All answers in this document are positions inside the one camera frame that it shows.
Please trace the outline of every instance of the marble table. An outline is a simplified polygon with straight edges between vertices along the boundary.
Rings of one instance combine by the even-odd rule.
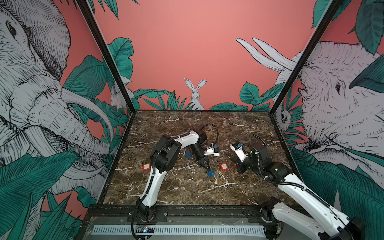
[[[135,204],[149,177],[149,171],[144,172],[142,166],[150,162],[151,149],[160,137],[163,134],[181,134],[188,127],[198,128],[207,123],[215,124],[219,130],[217,145],[220,156],[209,156],[215,176],[208,177],[205,169],[196,164],[194,156],[188,159],[180,154],[160,188],[158,204],[252,205],[261,204],[273,196],[287,205],[297,205],[291,197],[255,173],[249,170],[244,174],[238,173],[230,161],[234,152],[229,146],[237,140],[256,141],[252,134],[257,134],[268,144],[273,161],[289,166],[267,113],[166,111],[137,112],[104,204]],[[208,126],[204,130],[208,141],[214,141],[214,128]],[[223,172],[220,164],[224,162],[230,168]]]

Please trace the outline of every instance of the elephant eye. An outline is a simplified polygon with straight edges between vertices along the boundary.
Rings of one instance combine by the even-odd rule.
[[[11,22],[6,21],[5,24],[7,25],[8,31],[12,34],[13,38],[17,35],[16,29],[11,25]]]
[[[336,84],[336,91],[338,92],[339,95],[340,95],[340,87],[341,87],[340,83],[337,83]]]

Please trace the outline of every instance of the white tusk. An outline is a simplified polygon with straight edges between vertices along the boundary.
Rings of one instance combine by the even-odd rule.
[[[49,157],[57,154],[57,152],[49,144],[41,127],[29,127],[24,130],[24,133],[29,139],[30,143],[43,157]]]
[[[96,104],[94,104],[90,100],[88,100],[82,96],[79,96],[78,94],[71,92],[70,90],[65,89],[65,88],[63,88],[61,91],[61,98],[66,103],[78,104],[80,106],[88,108],[89,110],[92,110],[95,113],[97,113],[107,123],[108,128],[109,128],[109,132],[111,134],[111,142],[112,142],[112,139],[113,139],[112,124],[111,124],[111,121],[109,120],[108,116],[105,114],[105,112],[103,110],[101,110]]]
[[[241,38],[237,38],[236,41],[240,43],[251,55],[252,57],[258,61],[263,66],[272,69],[277,72],[281,72],[283,70],[283,66],[278,64],[277,62],[269,59],[268,57],[262,55],[254,46],[242,40]]]
[[[252,38],[252,40],[261,47],[261,49],[273,60],[275,60],[278,64],[282,65],[283,67],[293,70],[296,66],[296,62],[284,57],[281,55],[276,49],[274,49],[271,45],[267,44],[266,42],[257,39]]]
[[[85,171],[71,166],[63,173],[63,176],[73,180],[83,180],[98,175],[103,169],[104,166],[93,171]]]

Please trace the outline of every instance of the rabbit illustration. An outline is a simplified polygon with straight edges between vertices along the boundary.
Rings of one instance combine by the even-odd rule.
[[[190,80],[186,78],[184,78],[184,80],[185,80],[185,83],[187,84],[187,87],[192,89],[191,106],[194,105],[192,110],[204,110],[204,107],[199,102],[199,98],[200,98],[199,88],[204,86],[204,84],[207,83],[207,80],[206,79],[201,80],[196,88]]]

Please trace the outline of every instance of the red box with white label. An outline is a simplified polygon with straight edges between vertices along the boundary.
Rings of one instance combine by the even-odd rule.
[[[147,164],[144,164],[143,165],[143,171],[149,171],[151,169],[151,164],[150,163],[147,163]]]
[[[223,170],[223,172],[227,171],[229,169],[229,167],[227,166],[226,163],[222,163],[222,164],[220,164],[220,166],[221,166],[221,169]]]

